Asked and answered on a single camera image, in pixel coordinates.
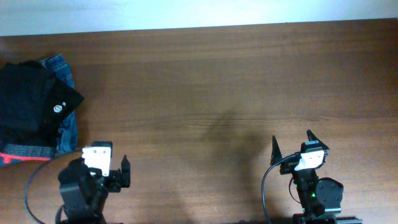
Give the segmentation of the dark green Nike t-shirt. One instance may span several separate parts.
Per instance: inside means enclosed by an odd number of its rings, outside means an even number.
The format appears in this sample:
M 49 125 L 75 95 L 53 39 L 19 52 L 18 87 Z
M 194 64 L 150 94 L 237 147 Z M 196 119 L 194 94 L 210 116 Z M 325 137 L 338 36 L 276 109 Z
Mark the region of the dark green Nike t-shirt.
M 6 65 L 1 69 L 1 126 L 39 129 L 56 76 L 45 68 Z

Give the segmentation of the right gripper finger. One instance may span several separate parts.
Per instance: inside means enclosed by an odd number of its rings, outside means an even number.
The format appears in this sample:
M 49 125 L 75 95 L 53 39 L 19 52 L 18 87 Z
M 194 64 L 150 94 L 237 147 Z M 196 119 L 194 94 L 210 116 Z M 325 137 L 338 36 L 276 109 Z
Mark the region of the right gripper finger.
M 316 137 L 316 135 L 314 135 L 314 133 L 308 129 L 307 132 L 307 137 L 308 137 L 308 141 L 307 144 L 318 144 L 321 143 L 321 141 Z
M 271 161 L 270 165 L 276 165 L 282 160 L 282 153 L 279 148 L 279 144 L 277 142 L 276 137 L 272 136 L 272 152 L 271 152 Z

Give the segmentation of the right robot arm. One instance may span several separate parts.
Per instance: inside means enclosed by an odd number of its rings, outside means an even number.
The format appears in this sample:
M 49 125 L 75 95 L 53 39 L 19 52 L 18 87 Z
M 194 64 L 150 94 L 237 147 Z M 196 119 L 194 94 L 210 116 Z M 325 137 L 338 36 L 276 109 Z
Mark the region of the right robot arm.
M 302 207 L 302 213 L 293 215 L 293 223 L 336 223 L 336 215 L 341 213 L 343 184 L 317 176 L 316 170 L 325 163 L 329 147 L 311 130 L 307 130 L 307 137 L 298 152 L 286 157 L 273 137 L 271 165 L 280 167 L 280 174 L 292 176 Z

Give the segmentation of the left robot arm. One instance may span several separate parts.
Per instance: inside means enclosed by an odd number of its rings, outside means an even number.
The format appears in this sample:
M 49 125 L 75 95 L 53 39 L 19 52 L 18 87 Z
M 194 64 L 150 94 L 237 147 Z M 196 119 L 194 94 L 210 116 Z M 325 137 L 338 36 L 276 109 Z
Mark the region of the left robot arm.
M 113 143 L 95 141 L 82 149 L 58 175 L 63 205 L 55 223 L 105 223 L 103 209 L 110 193 L 119 193 L 131 184 L 131 163 L 127 156 L 121 167 L 112 170 Z

